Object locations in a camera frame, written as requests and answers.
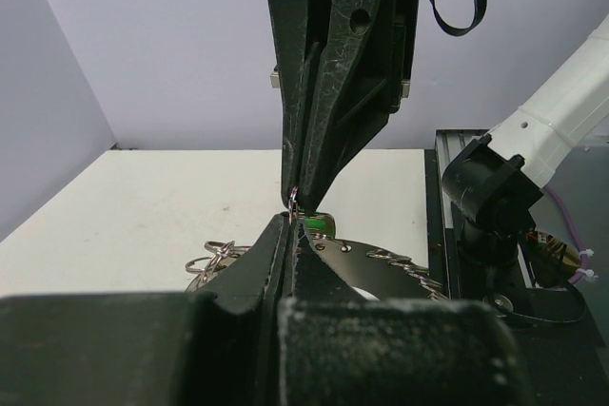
white table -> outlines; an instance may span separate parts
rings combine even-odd
[[[280,199],[279,151],[109,151],[0,243],[0,296],[182,291],[206,240],[252,244]],[[366,150],[321,211],[338,236],[427,265],[422,150]]]

white robotic arm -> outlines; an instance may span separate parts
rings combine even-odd
[[[544,187],[566,155],[609,115],[609,16],[518,110],[490,130],[488,147]]]

wall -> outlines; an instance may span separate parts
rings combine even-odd
[[[279,147],[266,0],[49,0],[122,146]],[[438,0],[467,25],[472,0]],[[422,0],[411,97],[377,147],[429,146],[524,102],[609,12],[609,0],[489,0],[482,25],[444,35]]]
[[[114,142],[46,0],[0,0],[0,240]]]

screw hole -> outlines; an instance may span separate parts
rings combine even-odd
[[[362,9],[353,11],[351,13],[349,26],[353,33],[357,33],[358,35],[364,34],[370,27],[370,15],[366,10]]]

purple cable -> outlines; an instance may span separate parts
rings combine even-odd
[[[571,217],[571,213],[569,212],[569,208],[567,208],[567,205],[564,204],[560,195],[557,194],[556,191],[554,189],[552,189],[549,185],[544,187],[543,190],[554,201],[556,206],[559,208],[560,213],[562,214],[562,218],[564,219],[565,223],[567,224],[567,228],[569,229],[569,233],[571,234],[571,238],[573,239],[573,243],[575,244],[575,247],[578,249],[579,252],[585,251],[586,246],[583,244],[583,240],[581,239],[580,232],[578,231],[578,228],[575,226],[575,222],[573,221],[573,218]],[[587,270],[588,261],[590,260],[590,258],[588,257],[587,254],[580,254],[580,256],[581,256],[581,268],[584,270]],[[571,282],[572,284],[575,284],[575,283],[579,282],[581,280],[581,278],[583,278],[583,273],[578,271],[575,275],[573,275],[569,279],[569,282]]]

